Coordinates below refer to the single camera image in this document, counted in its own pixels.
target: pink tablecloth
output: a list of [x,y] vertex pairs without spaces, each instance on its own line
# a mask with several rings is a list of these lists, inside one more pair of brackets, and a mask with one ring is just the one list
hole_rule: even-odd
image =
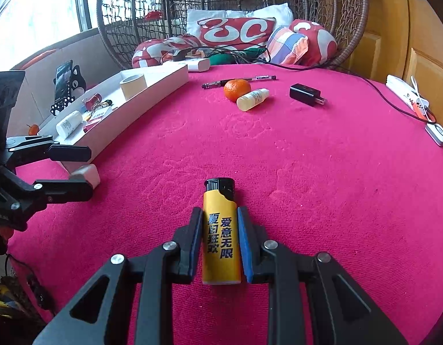
[[[221,88],[201,89],[265,74],[277,81],[253,86],[271,96],[249,112]],[[111,255],[138,256],[169,240],[202,205],[204,180],[226,176],[273,239],[296,252],[328,250],[418,344],[443,311],[443,148],[424,125],[337,72],[231,65],[190,78],[98,156],[102,183],[90,202],[49,206],[12,238],[10,251],[57,307]],[[290,99],[294,83],[320,89],[328,104]],[[18,173],[29,182],[66,174],[50,161]],[[266,286],[205,287],[198,275],[174,289],[174,328],[178,345],[264,343]]]

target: triangular cutout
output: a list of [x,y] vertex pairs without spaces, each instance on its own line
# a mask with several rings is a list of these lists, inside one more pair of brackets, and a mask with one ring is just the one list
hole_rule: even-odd
[[332,278],[335,285],[336,295],[340,301],[340,307],[345,321],[351,323],[354,320],[363,318],[370,313],[370,308],[363,302],[359,295],[352,289],[347,281],[336,275]]
[[70,315],[75,319],[94,324],[99,317],[103,297],[109,282],[110,280],[107,276],[102,276],[98,279],[75,307],[71,309]]

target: screw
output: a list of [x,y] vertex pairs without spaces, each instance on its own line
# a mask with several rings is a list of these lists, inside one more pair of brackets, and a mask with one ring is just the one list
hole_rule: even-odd
[[177,247],[177,243],[175,241],[167,241],[162,247],[164,250],[174,250]]
[[124,262],[125,257],[122,254],[115,254],[111,257],[110,261],[113,265],[120,265]]
[[330,257],[330,254],[321,252],[317,255],[317,259],[322,263],[328,263],[332,258]]
[[266,249],[272,250],[272,249],[277,248],[278,243],[277,243],[277,241],[274,241],[274,240],[266,240],[263,245]]

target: roll of tape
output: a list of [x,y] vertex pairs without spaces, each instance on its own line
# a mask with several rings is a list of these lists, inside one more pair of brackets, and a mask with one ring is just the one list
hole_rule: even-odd
[[129,76],[122,80],[119,85],[126,100],[130,100],[147,87],[144,74]]

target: white wall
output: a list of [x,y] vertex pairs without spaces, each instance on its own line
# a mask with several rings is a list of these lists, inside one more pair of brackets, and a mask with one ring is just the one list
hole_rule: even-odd
[[26,136],[27,124],[41,125],[52,117],[50,107],[55,97],[55,72],[69,60],[73,60],[74,66],[80,66],[80,73],[88,86],[99,84],[120,71],[99,34],[58,49],[25,70],[17,103],[11,111],[7,136]]

